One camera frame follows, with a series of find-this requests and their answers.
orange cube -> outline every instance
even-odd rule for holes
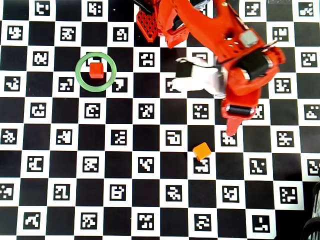
[[[104,65],[102,62],[90,63],[90,78],[92,79],[103,79],[104,78]]]
[[[198,159],[198,161],[208,157],[211,154],[211,150],[208,147],[207,143],[203,142],[200,145],[194,147],[192,149],[194,155],[196,156],[196,159]]]

green circle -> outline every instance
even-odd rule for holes
[[[82,65],[85,63],[86,60],[88,60],[89,58],[93,58],[93,57],[100,57],[103,58],[104,60],[106,60],[108,62],[108,64],[111,67],[111,77],[110,79],[103,85],[101,86],[91,86],[87,83],[85,83],[85,81],[82,79],[81,77],[81,67]],[[107,54],[104,54],[102,52],[90,52],[87,55],[84,55],[82,58],[80,58],[80,60],[77,62],[76,66],[75,66],[75,77],[77,79],[77,81],[79,82],[80,86],[83,87],[85,90],[89,91],[89,92],[102,92],[104,90],[106,90],[108,87],[110,87],[115,79],[116,79],[116,75],[117,75],[117,66],[115,61]]]

red block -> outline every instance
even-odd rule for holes
[[[104,78],[104,65],[102,62],[90,63],[90,77],[92,79],[103,79]]]

white square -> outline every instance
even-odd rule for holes
[[[106,99],[103,97],[79,98],[79,124],[105,124]]]
[[[20,177],[23,179],[49,178],[50,151],[23,150]]]
[[[132,179],[105,178],[103,190],[104,207],[132,206]]]
[[[160,72],[160,47],[134,47],[133,48],[134,73]]]
[[[188,208],[188,180],[160,179],[160,207]]]
[[[94,3],[89,3],[91,0],[82,0],[82,22],[106,23],[108,22],[108,3],[103,0],[95,0],[95,3],[101,2],[102,8]]]
[[[301,152],[299,126],[272,125],[270,126],[270,133],[272,153],[299,154]]]
[[[160,152],[187,152],[188,125],[160,125]]]
[[[77,123],[53,123],[50,129],[51,151],[77,151],[78,150]]]
[[[105,151],[78,151],[76,177],[78,179],[104,179],[105,158]]]
[[[131,236],[160,237],[160,207],[132,207]]]
[[[106,124],[105,125],[105,150],[106,151],[131,152],[132,149],[133,149],[133,125],[132,124]]]
[[[278,72],[268,84],[270,99],[297,99],[297,74]]]
[[[270,101],[268,98],[259,98],[255,108],[255,115],[242,122],[243,126],[270,126]]]
[[[19,177],[1,177],[0,178],[0,206],[17,207],[20,199],[20,178]]]
[[[188,179],[215,180],[216,179],[216,154],[211,153],[205,159],[198,161],[193,151],[187,153]]]
[[[261,216],[259,224],[253,225],[253,216]],[[268,216],[269,224],[264,224],[263,217]],[[273,209],[246,209],[246,236],[251,239],[274,239],[277,235],[276,230],[276,211]]]
[[[159,125],[160,98],[134,98],[132,123],[136,125]]]
[[[187,47],[186,57],[187,59],[190,59],[192,57],[201,58],[207,61],[208,66],[213,66],[215,64],[214,53],[211,50],[209,50],[207,47],[200,47],[200,46]]]
[[[102,236],[104,234],[103,206],[76,206],[74,211],[75,236]]]
[[[107,99],[132,99],[134,97],[134,73],[117,72],[111,87],[106,89]]]
[[[26,20],[3,20],[2,21],[1,45],[28,46],[28,42],[29,42],[29,21],[26,21]]]
[[[132,48],[135,43],[135,23],[134,22],[108,22],[107,46],[119,48]]]
[[[218,237],[217,218],[218,217],[217,217],[216,208],[200,208],[200,207],[188,208],[189,237],[191,238]]]
[[[79,98],[80,84],[74,71],[54,71],[52,97],[53,98]]]
[[[0,150],[22,150],[24,141],[24,124],[11,122],[0,123],[0,138],[3,138],[0,139]]]
[[[273,181],[272,153],[244,152],[243,170],[246,181]]]
[[[312,3],[312,6],[299,8],[301,3]],[[292,1],[293,21],[306,23],[319,23],[319,1],[318,0],[299,0]]]
[[[298,99],[299,126],[320,126],[320,99]]]
[[[240,125],[236,132],[236,136],[228,137],[225,133],[227,130],[226,125],[214,125],[214,144],[216,153],[243,153],[243,127]]]
[[[160,98],[186,99],[187,91],[180,92],[172,88],[172,80],[176,78],[175,72],[160,72]]]
[[[160,152],[133,151],[132,179],[160,179]]]
[[[29,72],[53,72],[54,68],[54,46],[28,46],[26,69]]]
[[[24,123],[25,124],[51,124],[52,97],[25,97]]]
[[[26,96],[26,71],[0,71],[0,96],[21,97]]]
[[[48,207],[74,207],[76,206],[76,178],[49,178],[48,179]]]
[[[266,42],[278,40],[276,47],[295,47],[295,23],[293,21],[267,21]]]
[[[188,125],[214,125],[215,100],[213,98],[187,98],[186,122]]]
[[[54,46],[56,47],[81,47],[82,22],[56,21]]]
[[[294,192],[297,196],[297,203],[288,203],[293,201],[288,199],[287,193],[282,192],[280,194],[280,188],[294,188]],[[275,210],[304,210],[304,191],[302,181],[273,181],[273,196],[274,196],[274,208]],[[287,203],[283,203],[283,199],[287,198]]]
[[[47,1],[50,1],[49,6],[47,4],[37,4],[37,0],[29,1],[29,21],[54,22],[56,20],[56,1]]]
[[[296,46],[294,53],[297,73],[320,72],[320,46]]]
[[[24,229],[24,224],[37,229]],[[17,216],[17,236],[45,236],[47,226],[46,206],[19,206]]]
[[[301,153],[302,181],[319,182],[320,153]]]
[[[260,3],[259,6],[252,4],[248,8],[248,3]],[[245,0],[239,2],[239,16],[245,23],[267,21],[267,0]]]
[[[215,181],[217,209],[245,209],[246,190],[244,180]]]

checkerboard mat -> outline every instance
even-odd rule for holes
[[[172,89],[175,59],[213,61],[192,35],[147,43],[132,1],[0,1],[1,240],[297,239],[319,181],[319,1],[229,2],[286,55],[233,137],[221,100]],[[75,79],[89,52],[117,65],[106,91]]]

